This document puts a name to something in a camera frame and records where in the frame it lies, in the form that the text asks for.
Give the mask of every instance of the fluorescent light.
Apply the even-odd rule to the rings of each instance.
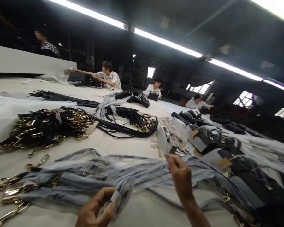
[[[194,57],[197,57],[197,58],[202,57],[202,54],[200,54],[198,52],[195,52],[195,51],[190,50],[188,48],[182,47],[182,46],[180,46],[178,44],[172,43],[172,42],[167,41],[165,39],[159,38],[158,36],[154,36],[154,35],[152,35],[150,33],[144,32],[144,31],[142,31],[140,29],[133,28],[132,31],[134,33],[138,34],[138,35],[141,35],[141,36],[145,37],[145,38],[151,39],[151,40],[156,41],[158,43],[161,43],[161,44],[164,44],[164,45],[169,46],[171,48],[177,49],[179,51],[182,51],[182,52],[184,52],[186,54],[189,54],[189,55],[192,55]]]
[[[248,72],[245,72],[245,71],[243,71],[243,70],[241,70],[241,69],[238,69],[238,68],[233,67],[233,66],[231,66],[231,65],[229,65],[229,64],[223,63],[223,62],[218,61],[218,60],[216,60],[216,59],[211,59],[211,61],[208,61],[208,62],[210,62],[210,63],[212,63],[212,64],[215,64],[215,65],[217,65],[217,66],[220,66],[220,67],[222,67],[222,68],[228,69],[228,70],[230,70],[230,71],[233,71],[233,72],[235,72],[235,73],[238,73],[238,74],[240,74],[240,75],[242,75],[242,76],[246,76],[246,77],[248,77],[248,78],[250,78],[250,79],[253,79],[253,80],[257,80],[257,81],[263,80],[263,78],[261,78],[261,77],[258,77],[258,76],[256,76],[256,75],[253,75],[253,74],[248,73]]]
[[[147,77],[148,78],[153,78],[155,74],[156,69],[155,68],[150,68],[148,67],[148,72],[147,72]]]
[[[280,89],[284,90],[284,87],[283,87],[283,86],[281,86],[281,85],[279,85],[279,84],[276,84],[276,83],[274,83],[274,82],[272,82],[272,81],[270,81],[270,80],[264,80],[264,82],[266,82],[266,83],[268,83],[268,84],[270,84],[270,85],[273,85],[273,86],[275,86],[275,87],[277,87],[277,88],[280,88]]]
[[[86,9],[86,8],[84,8],[82,6],[77,5],[77,4],[71,3],[69,1],[66,1],[66,0],[49,0],[49,1],[58,3],[58,4],[62,5],[62,6],[67,7],[67,8],[76,10],[76,11],[78,11],[80,13],[83,13],[85,15],[91,16],[91,17],[96,18],[98,20],[101,20],[103,22],[109,23],[109,24],[111,24],[113,26],[116,26],[118,28],[125,29],[124,28],[124,24],[122,22],[119,22],[117,20],[114,20],[114,19],[109,18],[109,17],[104,16],[104,15],[101,15],[99,13],[96,13],[96,12],[92,11],[92,10],[89,10],[89,9]]]
[[[265,10],[284,20],[284,0],[250,0]]]

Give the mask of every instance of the worker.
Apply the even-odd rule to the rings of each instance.
[[[189,109],[201,109],[202,107],[206,107],[211,109],[212,106],[207,105],[206,102],[202,101],[203,95],[196,94],[195,98],[191,98],[186,104],[185,107]]]
[[[191,169],[177,155],[166,154],[168,169],[171,173],[175,189],[192,227],[210,227],[208,220],[199,208],[192,192]],[[116,203],[110,203],[97,218],[100,208],[108,202],[115,188],[102,188],[82,208],[75,227],[106,227],[114,217]]]
[[[149,84],[145,91],[155,92],[158,94],[159,96],[158,98],[161,99],[162,95],[161,95],[161,90],[159,89],[161,82],[162,82],[161,78],[155,78],[154,84]]]
[[[102,62],[101,65],[102,65],[102,71],[97,72],[97,73],[86,72],[86,71],[82,71],[79,69],[73,69],[73,70],[75,72],[86,73],[94,77],[98,77],[99,81],[102,81],[111,87],[122,89],[119,75],[113,71],[112,64],[109,63],[108,61],[104,61]]]
[[[43,50],[42,54],[47,55],[49,57],[61,58],[58,49],[47,40],[46,32],[42,29],[35,30],[36,38],[42,42],[41,50]]]

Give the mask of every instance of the white partition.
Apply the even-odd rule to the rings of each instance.
[[[0,73],[63,73],[77,63],[0,46]]]

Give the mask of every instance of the patterned shirt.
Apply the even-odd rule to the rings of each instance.
[[[99,77],[107,80],[108,82],[116,83],[115,88],[122,89],[119,75],[116,72],[111,71],[109,76],[106,75],[103,71],[97,72],[97,74]]]
[[[159,94],[158,98],[160,98],[162,96],[161,95],[161,90],[159,88],[157,88],[156,90],[158,91],[157,94]],[[145,91],[154,92],[154,85],[153,84],[149,84]]]
[[[48,49],[58,55],[59,58],[61,58],[58,49],[50,42],[42,43],[41,49]]]
[[[208,105],[206,104],[206,102],[204,101],[201,101],[199,102],[198,104],[195,103],[195,99],[192,98],[190,99],[186,104],[185,106],[191,108],[191,109],[201,109],[203,106],[204,107],[208,107]]]

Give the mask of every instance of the person's hand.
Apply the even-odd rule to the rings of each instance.
[[[165,157],[181,203],[183,204],[191,200],[194,201],[191,169],[178,155],[166,154]]]
[[[109,204],[97,220],[100,208],[108,202],[115,192],[115,188],[102,188],[82,208],[75,227],[106,227],[114,217],[116,202]]]

